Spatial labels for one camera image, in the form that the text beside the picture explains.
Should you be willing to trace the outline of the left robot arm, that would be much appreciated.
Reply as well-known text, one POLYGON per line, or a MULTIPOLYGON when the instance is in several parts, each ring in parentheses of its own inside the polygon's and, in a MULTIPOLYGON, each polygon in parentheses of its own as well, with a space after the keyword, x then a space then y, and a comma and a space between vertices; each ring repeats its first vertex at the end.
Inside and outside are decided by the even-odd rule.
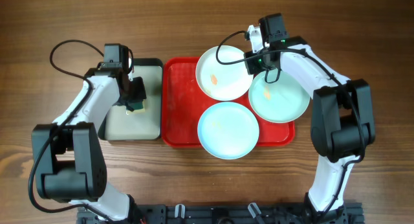
POLYGON ((84 208, 106 223, 145 223, 134 199, 107 182, 98 130, 115 104, 127 105, 135 85, 131 68, 90 69, 69 108, 32 131, 34 164, 28 180, 32 205, 45 213, 84 208))

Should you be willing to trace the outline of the green yellow sponge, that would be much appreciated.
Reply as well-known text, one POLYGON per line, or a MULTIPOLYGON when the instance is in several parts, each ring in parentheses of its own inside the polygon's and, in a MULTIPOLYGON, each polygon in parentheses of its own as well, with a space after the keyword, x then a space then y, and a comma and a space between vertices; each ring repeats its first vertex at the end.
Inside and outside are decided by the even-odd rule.
POLYGON ((125 105, 127 115, 143 113, 146 110, 146 101, 132 102, 125 105))

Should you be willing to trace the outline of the light blue plate front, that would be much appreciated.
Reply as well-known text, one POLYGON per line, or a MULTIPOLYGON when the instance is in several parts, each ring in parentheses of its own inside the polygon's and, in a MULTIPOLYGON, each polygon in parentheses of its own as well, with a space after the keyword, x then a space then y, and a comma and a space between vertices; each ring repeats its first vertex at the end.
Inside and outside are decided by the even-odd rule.
POLYGON ((259 139, 259 124, 247 107, 235 102, 220 102, 201 115, 197 136, 209 154, 234 160, 255 148, 259 139))

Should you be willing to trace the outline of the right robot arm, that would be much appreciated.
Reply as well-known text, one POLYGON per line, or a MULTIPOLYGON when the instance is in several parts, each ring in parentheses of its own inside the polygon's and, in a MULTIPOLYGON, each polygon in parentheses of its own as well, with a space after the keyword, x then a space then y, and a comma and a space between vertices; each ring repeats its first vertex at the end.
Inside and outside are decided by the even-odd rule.
POLYGON ((245 53, 249 73, 277 69, 297 81, 313 100, 310 135, 319 155, 314 182, 305 195, 304 219, 323 223, 338 218, 343 193, 355 164, 375 140, 371 89, 331 69, 299 37, 273 41, 245 53))

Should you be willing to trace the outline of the white round plate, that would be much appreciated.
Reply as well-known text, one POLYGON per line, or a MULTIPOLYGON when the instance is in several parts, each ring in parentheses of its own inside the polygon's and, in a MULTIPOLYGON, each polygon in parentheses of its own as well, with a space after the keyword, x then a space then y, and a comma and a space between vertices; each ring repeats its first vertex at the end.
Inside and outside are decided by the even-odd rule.
POLYGON ((216 59, 216 47, 208 49, 197 62, 195 77, 203 93, 218 101, 231 101, 243 96, 254 76, 245 64, 222 65, 216 59))

